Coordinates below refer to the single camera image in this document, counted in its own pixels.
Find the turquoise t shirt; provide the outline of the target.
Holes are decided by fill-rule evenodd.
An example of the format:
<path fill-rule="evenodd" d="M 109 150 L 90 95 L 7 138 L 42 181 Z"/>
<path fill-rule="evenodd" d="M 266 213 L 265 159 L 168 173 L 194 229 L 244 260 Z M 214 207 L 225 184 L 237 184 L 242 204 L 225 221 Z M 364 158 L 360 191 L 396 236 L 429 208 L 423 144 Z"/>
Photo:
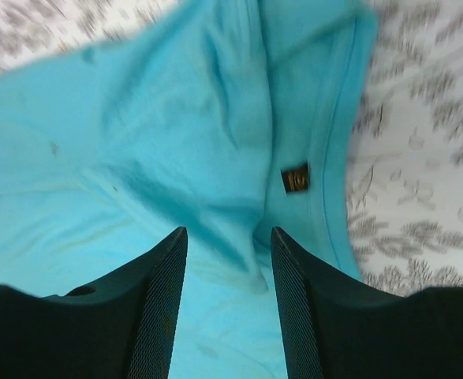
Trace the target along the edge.
<path fill-rule="evenodd" d="M 270 236 L 353 278 L 362 1 L 186 1 L 0 75 L 0 283 L 52 295 L 189 234 L 172 378 L 284 378 Z"/>

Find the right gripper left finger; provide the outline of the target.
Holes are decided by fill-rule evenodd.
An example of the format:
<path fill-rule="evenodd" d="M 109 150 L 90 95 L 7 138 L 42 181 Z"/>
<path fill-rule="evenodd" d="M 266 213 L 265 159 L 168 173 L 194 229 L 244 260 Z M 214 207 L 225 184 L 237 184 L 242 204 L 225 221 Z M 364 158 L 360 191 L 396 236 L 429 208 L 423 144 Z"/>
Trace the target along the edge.
<path fill-rule="evenodd" d="M 157 246 L 67 295 L 0 285 L 0 378 L 165 378 L 188 235 Z"/>

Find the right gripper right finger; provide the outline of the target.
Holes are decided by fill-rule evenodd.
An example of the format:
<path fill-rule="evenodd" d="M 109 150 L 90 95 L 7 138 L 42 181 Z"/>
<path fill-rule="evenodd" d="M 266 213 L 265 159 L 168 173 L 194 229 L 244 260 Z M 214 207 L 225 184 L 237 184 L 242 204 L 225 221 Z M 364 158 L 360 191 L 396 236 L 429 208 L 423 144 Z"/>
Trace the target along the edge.
<path fill-rule="evenodd" d="M 379 291 L 271 233 L 291 378 L 463 378 L 463 287 Z"/>

